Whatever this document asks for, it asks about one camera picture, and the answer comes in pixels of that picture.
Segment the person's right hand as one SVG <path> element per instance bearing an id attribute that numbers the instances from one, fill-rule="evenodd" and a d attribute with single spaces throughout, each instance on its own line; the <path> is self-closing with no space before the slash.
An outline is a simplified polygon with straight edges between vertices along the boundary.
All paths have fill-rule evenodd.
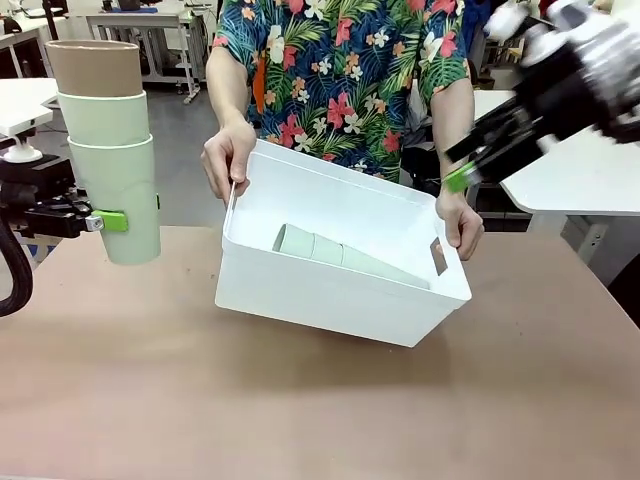
<path id="1" fill-rule="evenodd" d="M 249 186 L 247 166 L 256 145 L 252 126 L 242 117 L 231 119 L 204 143 L 201 162 L 214 195 L 229 203 L 232 186 L 241 195 Z"/>

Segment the person's left hand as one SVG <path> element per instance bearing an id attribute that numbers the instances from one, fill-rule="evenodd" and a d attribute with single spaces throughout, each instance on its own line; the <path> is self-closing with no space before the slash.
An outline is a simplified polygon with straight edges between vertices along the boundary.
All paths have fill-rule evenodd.
<path id="1" fill-rule="evenodd" d="M 471 258 L 484 234 L 483 220 L 461 193 L 443 189 L 436 200 L 436 212 L 445 223 L 448 243 L 462 261 Z"/>

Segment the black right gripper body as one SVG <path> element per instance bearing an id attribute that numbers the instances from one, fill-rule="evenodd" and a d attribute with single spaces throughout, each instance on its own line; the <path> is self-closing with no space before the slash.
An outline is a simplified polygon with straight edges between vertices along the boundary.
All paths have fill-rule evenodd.
<path id="1" fill-rule="evenodd" d="M 617 138 L 618 122 L 583 78 L 577 55 L 551 54 L 535 63 L 524 58 L 519 75 L 516 99 L 526 116 L 515 131 L 517 149 L 537 150 L 544 136 L 565 140 L 587 127 Z"/>

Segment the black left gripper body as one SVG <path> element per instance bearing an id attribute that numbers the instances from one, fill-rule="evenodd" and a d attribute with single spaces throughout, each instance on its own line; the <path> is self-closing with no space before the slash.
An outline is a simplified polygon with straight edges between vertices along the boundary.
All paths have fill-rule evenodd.
<path id="1" fill-rule="evenodd" d="M 38 202 L 24 211 L 23 219 L 34 235 L 76 238 L 95 230 L 95 215 L 84 198 L 58 196 Z"/>

